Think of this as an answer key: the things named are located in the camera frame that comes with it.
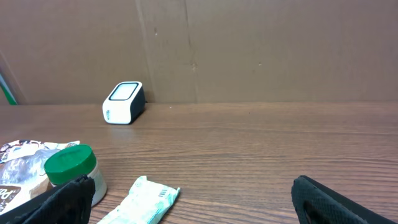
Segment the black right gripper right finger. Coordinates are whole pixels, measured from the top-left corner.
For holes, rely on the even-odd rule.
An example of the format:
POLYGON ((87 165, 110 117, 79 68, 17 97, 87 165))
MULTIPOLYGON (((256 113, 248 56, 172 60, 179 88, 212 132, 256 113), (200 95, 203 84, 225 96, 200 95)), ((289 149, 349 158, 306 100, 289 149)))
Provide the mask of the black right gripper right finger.
POLYGON ((294 180, 291 196, 300 223, 396 224, 305 175, 294 180))

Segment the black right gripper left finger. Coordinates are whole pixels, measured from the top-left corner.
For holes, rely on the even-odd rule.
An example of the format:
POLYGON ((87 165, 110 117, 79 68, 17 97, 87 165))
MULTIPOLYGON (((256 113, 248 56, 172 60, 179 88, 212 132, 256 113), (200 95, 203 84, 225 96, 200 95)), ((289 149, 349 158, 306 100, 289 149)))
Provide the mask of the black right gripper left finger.
POLYGON ((88 223, 94 179, 81 175, 1 215, 1 223, 88 223))

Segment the green lid white jar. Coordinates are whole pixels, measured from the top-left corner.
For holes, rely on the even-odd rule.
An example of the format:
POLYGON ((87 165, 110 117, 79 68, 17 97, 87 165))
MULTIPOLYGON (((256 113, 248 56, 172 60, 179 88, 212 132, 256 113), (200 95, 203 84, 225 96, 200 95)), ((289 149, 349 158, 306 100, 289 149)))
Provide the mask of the green lid white jar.
POLYGON ((106 194, 106 182, 100 171, 97 158, 89 145, 79 144, 56 152, 46 160, 44 171, 54 187, 80 175, 91 177, 95 182, 92 207, 106 194))

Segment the mint green packet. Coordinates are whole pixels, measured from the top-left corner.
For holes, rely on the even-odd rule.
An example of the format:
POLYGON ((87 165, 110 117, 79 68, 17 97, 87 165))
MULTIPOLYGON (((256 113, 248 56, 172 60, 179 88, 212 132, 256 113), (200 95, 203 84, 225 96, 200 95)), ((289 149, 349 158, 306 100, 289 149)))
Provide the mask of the mint green packet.
POLYGON ((99 224, 157 224, 175 203, 180 188, 172 188, 140 176, 127 197, 99 224))

